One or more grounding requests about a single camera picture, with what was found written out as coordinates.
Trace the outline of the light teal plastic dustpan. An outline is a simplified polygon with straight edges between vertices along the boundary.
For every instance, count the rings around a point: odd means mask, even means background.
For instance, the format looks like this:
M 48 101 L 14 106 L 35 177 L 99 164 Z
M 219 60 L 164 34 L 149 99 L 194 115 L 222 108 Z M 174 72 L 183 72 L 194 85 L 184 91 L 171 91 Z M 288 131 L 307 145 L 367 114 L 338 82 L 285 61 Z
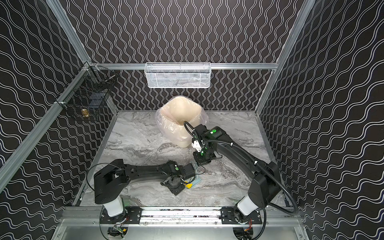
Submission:
M 186 187 L 187 184 L 193 184 L 193 186 L 190 189 L 195 188 L 196 185 L 201 182 L 201 180 L 202 180 L 201 179 L 201 174 L 203 173 L 203 169 L 201 167 L 199 167 L 196 163 L 193 163 L 192 165 L 193 165 L 193 167 L 195 169 L 196 175 L 194 177 L 190 178 L 190 179 L 184 180 L 185 187 Z

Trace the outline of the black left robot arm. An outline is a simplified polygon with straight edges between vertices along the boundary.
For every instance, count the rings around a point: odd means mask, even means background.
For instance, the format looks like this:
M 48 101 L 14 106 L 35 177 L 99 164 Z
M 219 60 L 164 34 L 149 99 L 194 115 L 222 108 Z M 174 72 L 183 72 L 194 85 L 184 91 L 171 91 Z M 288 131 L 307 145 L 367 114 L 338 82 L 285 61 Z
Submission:
M 107 208 L 119 198 L 124 188 L 139 182 L 160 182 L 176 196 L 185 189 L 185 180 L 195 176 L 192 164 L 182 166 L 167 161 L 160 165 L 135 166 L 116 159 L 94 174 L 95 203 Z

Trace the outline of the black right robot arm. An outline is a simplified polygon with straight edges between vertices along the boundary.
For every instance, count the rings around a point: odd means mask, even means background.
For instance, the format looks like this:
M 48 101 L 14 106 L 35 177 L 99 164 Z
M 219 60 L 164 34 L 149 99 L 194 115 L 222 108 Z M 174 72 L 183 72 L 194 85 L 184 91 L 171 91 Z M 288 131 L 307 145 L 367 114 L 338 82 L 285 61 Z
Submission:
M 251 181 L 247 194 L 235 205 L 238 215 L 249 216 L 254 211 L 264 209 L 281 190 L 279 170 L 275 163 L 254 157 L 220 127 L 208 130 L 198 125 L 192 130 L 193 153 L 198 166 L 204 166 L 222 155 L 238 167 Z

